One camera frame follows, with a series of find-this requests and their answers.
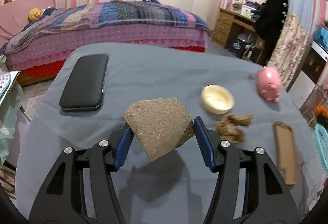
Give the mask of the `light blue trash basket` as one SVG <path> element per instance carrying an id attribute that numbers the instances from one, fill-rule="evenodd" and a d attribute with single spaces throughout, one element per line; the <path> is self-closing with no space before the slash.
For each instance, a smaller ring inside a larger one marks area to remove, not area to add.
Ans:
<path id="1" fill-rule="evenodd" d="M 316 124 L 312 137 L 318 148 L 320 160 L 325 171 L 328 171 L 328 136 L 326 129 L 321 124 Z"/>

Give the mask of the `crumpled brown paper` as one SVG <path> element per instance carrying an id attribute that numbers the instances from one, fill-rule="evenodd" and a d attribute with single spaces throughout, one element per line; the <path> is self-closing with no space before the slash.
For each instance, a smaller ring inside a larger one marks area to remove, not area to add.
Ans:
<path id="1" fill-rule="evenodd" d="M 254 116 L 236 116 L 234 114 L 225 114 L 217 122 L 217 133 L 222 140 L 229 141 L 232 144 L 241 143 L 245 139 L 244 132 L 238 127 L 249 127 L 252 124 Z"/>

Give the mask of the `white paper cup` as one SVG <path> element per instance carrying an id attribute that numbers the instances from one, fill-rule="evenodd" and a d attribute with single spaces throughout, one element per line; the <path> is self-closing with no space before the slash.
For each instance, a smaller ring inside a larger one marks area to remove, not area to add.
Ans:
<path id="1" fill-rule="evenodd" d="M 203 108 L 213 115 L 226 114 L 235 105 L 232 94 L 219 85 L 205 86 L 201 91 L 201 103 Z"/>

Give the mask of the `black phone case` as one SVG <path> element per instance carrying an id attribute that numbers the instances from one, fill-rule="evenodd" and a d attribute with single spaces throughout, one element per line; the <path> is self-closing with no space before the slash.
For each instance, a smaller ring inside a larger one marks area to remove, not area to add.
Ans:
<path id="1" fill-rule="evenodd" d="M 109 55 L 80 57 L 68 77 L 59 105 L 65 112 L 98 110 L 102 105 Z"/>

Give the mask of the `pink piggy bank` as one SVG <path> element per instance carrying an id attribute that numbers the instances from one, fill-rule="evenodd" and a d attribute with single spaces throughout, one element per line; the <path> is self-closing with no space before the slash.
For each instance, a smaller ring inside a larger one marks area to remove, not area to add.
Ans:
<path id="1" fill-rule="evenodd" d="M 258 71 L 257 89 L 264 100 L 279 102 L 281 88 L 281 79 L 277 69 L 266 66 Z"/>

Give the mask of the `wooden desk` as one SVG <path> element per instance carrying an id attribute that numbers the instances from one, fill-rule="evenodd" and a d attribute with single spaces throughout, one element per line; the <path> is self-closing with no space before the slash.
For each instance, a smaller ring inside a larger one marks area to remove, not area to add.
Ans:
<path id="1" fill-rule="evenodd" d="M 239 13 L 219 9 L 212 41 L 239 59 L 261 62 L 265 42 L 255 32 L 255 21 Z"/>

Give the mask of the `orange peel ball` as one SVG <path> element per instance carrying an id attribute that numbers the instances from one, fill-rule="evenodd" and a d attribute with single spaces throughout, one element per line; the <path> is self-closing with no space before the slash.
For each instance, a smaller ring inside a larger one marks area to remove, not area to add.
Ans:
<path id="1" fill-rule="evenodd" d="M 315 118 L 318 123 L 327 122 L 328 112 L 324 105 L 317 105 L 315 107 Z"/>

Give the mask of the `black hanging coat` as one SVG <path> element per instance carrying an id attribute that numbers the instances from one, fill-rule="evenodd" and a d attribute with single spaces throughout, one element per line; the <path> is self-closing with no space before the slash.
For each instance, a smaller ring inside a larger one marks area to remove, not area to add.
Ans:
<path id="1" fill-rule="evenodd" d="M 255 31 L 265 41 L 260 65 L 266 66 L 276 47 L 288 13 L 288 0 L 267 0 L 255 22 Z"/>

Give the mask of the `floral curtain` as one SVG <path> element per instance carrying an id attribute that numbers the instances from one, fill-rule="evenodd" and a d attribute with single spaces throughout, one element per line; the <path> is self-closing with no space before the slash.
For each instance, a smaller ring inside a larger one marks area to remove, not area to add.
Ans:
<path id="1" fill-rule="evenodd" d="M 300 18 L 288 13 L 281 35 L 269 59 L 268 66 L 279 73 L 281 84 L 288 88 L 305 54 L 309 32 L 301 24 Z"/>

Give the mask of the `bed with purple quilt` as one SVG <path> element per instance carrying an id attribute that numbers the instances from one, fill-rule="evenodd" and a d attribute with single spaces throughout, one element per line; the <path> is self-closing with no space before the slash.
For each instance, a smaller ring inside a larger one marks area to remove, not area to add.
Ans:
<path id="1" fill-rule="evenodd" d="M 47 8 L 1 44 L 10 70 L 56 76 L 81 46 L 103 42 L 205 52 L 210 30 L 188 11 L 156 0 L 110 1 L 76 8 Z"/>

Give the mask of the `blue cloth covered item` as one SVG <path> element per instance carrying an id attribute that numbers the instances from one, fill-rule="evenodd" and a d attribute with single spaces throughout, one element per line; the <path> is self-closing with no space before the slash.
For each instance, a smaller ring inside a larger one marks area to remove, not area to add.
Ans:
<path id="1" fill-rule="evenodd" d="M 320 27 L 314 33 L 314 40 L 321 46 L 328 47 L 328 30 Z"/>

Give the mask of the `yellow plush toy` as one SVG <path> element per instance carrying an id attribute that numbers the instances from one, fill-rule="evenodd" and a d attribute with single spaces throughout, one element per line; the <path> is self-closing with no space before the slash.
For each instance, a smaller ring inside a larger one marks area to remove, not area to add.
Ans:
<path id="1" fill-rule="evenodd" d="M 43 15 L 43 11 L 38 9 L 38 8 L 33 8 L 29 13 L 28 13 L 28 20 L 30 22 L 37 20 Z"/>

